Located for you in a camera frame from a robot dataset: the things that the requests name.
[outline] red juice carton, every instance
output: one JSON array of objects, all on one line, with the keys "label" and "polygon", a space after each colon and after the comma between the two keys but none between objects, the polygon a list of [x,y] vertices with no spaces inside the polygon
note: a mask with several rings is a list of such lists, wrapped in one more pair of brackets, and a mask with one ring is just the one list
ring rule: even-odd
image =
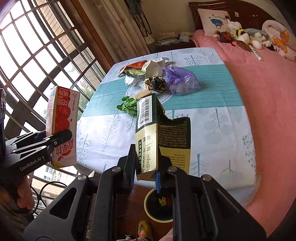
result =
[{"label": "red juice carton", "polygon": [[72,139],[54,148],[52,166],[57,169],[75,165],[76,127],[80,92],[55,86],[47,106],[46,136],[69,129]]}]

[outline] tablecloth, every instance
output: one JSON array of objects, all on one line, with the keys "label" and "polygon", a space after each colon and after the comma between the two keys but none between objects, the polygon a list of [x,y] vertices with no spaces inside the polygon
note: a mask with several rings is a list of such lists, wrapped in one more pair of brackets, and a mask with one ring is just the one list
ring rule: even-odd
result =
[{"label": "tablecloth", "polygon": [[[136,116],[119,111],[121,98],[139,89],[127,87],[119,70],[141,60],[167,57],[192,71],[202,88],[183,96],[158,94],[169,118],[191,119],[190,175],[210,174],[242,204],[256,186],[255,148],[246,109],[233,79],[214,48],[190,48],[150,54],[115,64],[94,93],[77,127],[77,162],[103,172],[128,154],[135,142]],[[154,187],[154,182],[138,181]]]}]

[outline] white pillow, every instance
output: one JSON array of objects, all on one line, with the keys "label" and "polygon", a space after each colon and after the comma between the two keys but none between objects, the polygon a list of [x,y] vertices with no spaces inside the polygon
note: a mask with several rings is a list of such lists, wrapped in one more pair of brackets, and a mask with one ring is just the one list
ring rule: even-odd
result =
[{"label": "white pillow", "polygon": [[210,10],[210,9],[197,9],[205,36],[212,37],[213,34],[219,30],[224,32],[229,30],[225,16],[229,16],[227,11]]}]

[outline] orange snack wrapper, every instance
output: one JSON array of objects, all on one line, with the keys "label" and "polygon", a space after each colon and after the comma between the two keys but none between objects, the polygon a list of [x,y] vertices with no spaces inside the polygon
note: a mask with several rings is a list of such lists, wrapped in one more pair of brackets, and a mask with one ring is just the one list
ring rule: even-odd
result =
[{"label": "orange snack wrapper", "polygon": [[142,69],[143,65],[147,62],[147,60],[142,60],[142,61],[139,61],[139,62],[136,62],[136,63],[132,63],[132,64],[129,64],[129,65],[126,65],[124,67],[122,67],[119,71],[119,75],[118,77],[120,77],[122,74],[125,74],[125,71],[126,70],[129,70],[129,69]]}]

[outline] plush toy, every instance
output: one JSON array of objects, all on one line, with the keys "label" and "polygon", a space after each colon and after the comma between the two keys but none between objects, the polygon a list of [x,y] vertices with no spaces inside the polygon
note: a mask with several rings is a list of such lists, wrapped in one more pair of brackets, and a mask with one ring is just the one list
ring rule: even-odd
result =
[{"label": "plush toy", "polygon": [[213,37],[219,39],[219,41],[222,43],[231,43],[235,41],[234,35],[229,30],[226,32],[220,32],[217,30]]},{"label": "plush toy", "polygon": [[225,18],[227,19],[228,27],[229,27],[230,31],[232,32],[232,34],[234,35],[234,37],[237,40],[243,41],[247,45],[250,44],[256,49],[261,49],[262,48],[262,45],[258,40],[250,39],[248,33],[246,33],[242,29],[242,26],[241,26],[241,24],[239,22],[230,21],[228,16],[226,16]]},{"label": "plush toy", "polygon": [[254,36],[250,35],[250,39],[253,40],[258,40],[261,45],[265,46],[265,47],[270,47],[271,46],[271,42],[269,40],[266,40],[266,37],[261,35],[260,32],[257,32],[254,34]]}]

